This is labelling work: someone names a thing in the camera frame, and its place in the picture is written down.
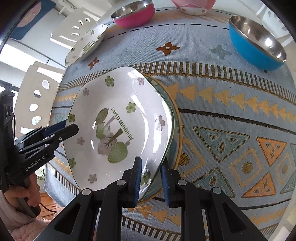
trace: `sleeve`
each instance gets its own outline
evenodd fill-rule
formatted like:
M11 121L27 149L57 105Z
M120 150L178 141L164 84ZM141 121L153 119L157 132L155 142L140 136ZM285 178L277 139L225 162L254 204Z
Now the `sleeve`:
M9 231L20 228L35 220L15 210L15 208L7 202L2 190L0 190L0 217Z

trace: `orange flower pattern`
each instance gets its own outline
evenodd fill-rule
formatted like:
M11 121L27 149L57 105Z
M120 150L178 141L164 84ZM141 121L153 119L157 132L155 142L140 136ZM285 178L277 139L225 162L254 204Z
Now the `orange flower pattern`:
M99 60L97 59L97 57L95 57L95 59L91 63L88 64L89 69L92 69L94 67L94 65L98 62L99 62Z
M163 47L159 47L156 50L163 51L165 56L168 56L172 50L177 50L179 47L173 46L171 42L167 42Z

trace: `dining table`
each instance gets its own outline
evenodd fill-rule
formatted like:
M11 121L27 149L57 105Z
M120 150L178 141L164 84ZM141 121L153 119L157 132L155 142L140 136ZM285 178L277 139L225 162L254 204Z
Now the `dining table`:
M268 239L296 183L296 88L286 64L260 70L237 52L229 37L233 15L212 9L191 16L170 6L135 28L105 22L101 44L66 69L50 125L68 118L87 82L121 66L139 70L176 102L183 133L176 160L181 177L198 188L222 189ZM80 192L62 143L46 165L45 190L62 206ZM159 192L123 209L122 240L178 241L180 225L181 209L168 208Z

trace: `blue bowl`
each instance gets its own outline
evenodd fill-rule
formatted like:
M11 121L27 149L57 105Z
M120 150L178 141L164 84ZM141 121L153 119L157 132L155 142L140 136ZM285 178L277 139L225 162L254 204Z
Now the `blue bowl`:
M229 34L237 51L262 70L276 70L287 60L286 52L275 36L251 19L232 16Z

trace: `person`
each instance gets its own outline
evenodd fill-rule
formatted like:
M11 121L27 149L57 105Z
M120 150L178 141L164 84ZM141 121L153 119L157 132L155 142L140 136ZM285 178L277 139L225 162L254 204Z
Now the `person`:
M9 186L3 194L0 190L0 217L15 241L33 241L50 223L50 220L35 219L23 213L17 198L28 198L28 205L36 207L40 204L40 186L37 176L30 177L30 186L25 189L20 186Z

